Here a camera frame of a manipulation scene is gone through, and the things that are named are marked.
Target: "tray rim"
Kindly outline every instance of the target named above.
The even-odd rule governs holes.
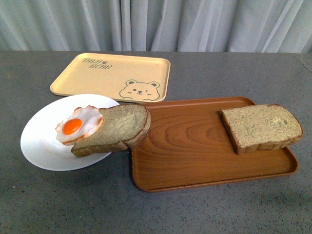
[[[248,97],[244,96],[234,96],[234,97],[213,97],[213,98],[198,98],[198,99],[185,99],[185,100],[172,100],[172,101],[166,101],[162,102],[162,105],[165,106],[181,106],[183,103],[187,103],[186,105],[194,105],[199,101],[206,100],[207,102],[210,101],[218,101],[218,100],[246,100],[251,103],[251,105],[256,105],[256,103],[251,100]],[[146,107],[156,106],[155,108],[162,108],[157,106],[157,103],[143,103]],[[294,170],[290,172],[284,172],[284,173],[278,173],[278,174],[271,174],[271,175],[257,175],[253,177],[246,177],[246,178],[237,178],[237,179],[226,179],[226,180],[220,180],[220,181],[214,181],[214,182],[204,182],[204,183],[197,183],[197,184],[190,184],[190,185],[180,185],[180,186],[171,186],[171,187],[163,187],[163,188],[157,188],[157,189],[146,189],[138,183],[137,175],[134,173],[134,164],[133,164],[133,152],[131,151],[131,163],[132,163],[132,177],[134,180],[135,185],[148,193],[157,193],[157,192],[167,192],[167,191],[174,191],[174,190],[180,190],[180,189],[188,189],[188,188],[197,188],[197,187],[204,187],[204,186],[213,186],[213,185],[222,185],[222,184],[230,184],[230,183],[237,183],[237,182],[245,182],[245,181],[253,181],[258,179],[268,179],[268,178],[275,178],[275,177],[283,177],[283,176],[290,176],[295,174],[299,170],[299,161],[296,158],[296,156],[293,154],[289,146],[284,147],[280,150],[287,151],[288,154],[291,155],[292,159],[294,160]]]
[[[54,95],[63,96],[63,97],[68,97],[68,96],[72,96],[72,95],[79,95],[79,94],[69,94],[66,92],[59,92],[58,90],[56,90],[55,85],[57,84],[58,79],[62,78],[66,74],[67,69],[69,69],[72,66],[72,63],[75,62],[76,59],[79,59],[79,57],[82,57],[85,55],[109,56],[109,57],[114,57],[114,58],[122,57],[122,58],[127,58],[127,59],[132,59],[133,57],[135,57],[136,59],[150,59],[150,60],[164,61],[165,63],[167,63],[167,68],[166,68],[166,77],[164,78],[165,87],[164,87],[164,92],[163,92],[163,95],[161,98],[159,98],[155,101],[127,100],[127,99],[120,99],[120,98],[111,98],[111,99],[113,99],[115,101],[132,102],[132,103],[154,103],[154,102],[162,102],[166,98],[167,91],[168,91],[169,77],[170,77],[170,68],[171,68],[171,63],[166,58],[144,57],[144,56],[135,56],[135,55],[102,54],[102,53],[90,53],[90,52],[81,53],[81,54],[76,55],[72,59],[72,61],[64,68],[64,70],[58,75],[58,77],[56,77],[56,79],[50,84],[50,91]]]

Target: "white plate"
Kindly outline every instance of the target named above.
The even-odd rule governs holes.
[[[56,140],[55,127],[77,107],[88,105],[108,108],[118,102],[101,95],[81,94],[62,98],[38,111],[26,124],[20,138],[20,147],[25,158],[32,164],[51,171],[70,171],[90,166],[110,153],[76,157]]]

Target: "bread crust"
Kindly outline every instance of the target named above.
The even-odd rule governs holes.
[[[278,104],[272,104],[272,105],[266,105],[266,106],[280,106]],[[249,147],[242,147],[238,144],[237,139],[235,138],[235,136],[233,135],[232,129],[230,127],[230,124],[226,118],[226,116],[224,115],[224,111],[226,110],[230,110],[230,109],[225,109],[225,110],[220,110],[220,114],[221,114],[221,120],[223,122],[223,125],[230,137],[231,143],[233,145],[233,148],[236,152],[236,154],[241,155],[243,153],[249,153],[249,152],[253,152],[256,150],[276,150],[276,149],[280,149],[280,148],[284,148],[288,145],[292,145],[295,144],[296,142],[298,142],[302,136],[303,136],[303,128],[300,124],[300,122],[298,121],[298,119],[292,114],[292,116],[296,119],[296,121],[298,121],[300,128],[301,128],[301,134],[299,134],[298,136],[286,139],[284,141],[268,141],[268,142],[264,142],[264,143],[260,143],[260,144],[255,144],[255,145],[251,145]]]
[[[131,139],[124,139],[123,141],[116,142],[113,144],[103,144],[103,145],[90,145],[89,147],[73,147],[71,152],[76,157],[84,157],[91,154],[96,153],[109,153],[109,152],[117,152],[117,151],[124,151],[128,148],[135,148],[137,147],[148,135],[150,126],[151,126],[151,114],[146,107],[146,117],[145,117],[145,124],[143,128]]]

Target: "curtain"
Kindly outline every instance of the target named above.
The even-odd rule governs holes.
[[[0,50],[312,52],[312,0],[0,0]]]

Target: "plate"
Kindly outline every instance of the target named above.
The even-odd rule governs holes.
[[[45,106],[26,124],[20,138],[20,147],[25,158],[37,167],[51,171],[70,171],[90,166],[110,153],[76,157],[56,140],[55,127],[77,107],[93,105],[109,108],[118,102],[101,95],[81,94],[65,97]]]
[[[98,94],[125,102],[160,102],[166,97],[170,62],[164,58],[83,53],[51,84],[61,96]]]
[[[254,105],[246,97],[144,104],[151,130],[132,150],[136,185],[147,192],[289,176],[298,161],[288,147],[237,155],[219,116],[220,109]]]

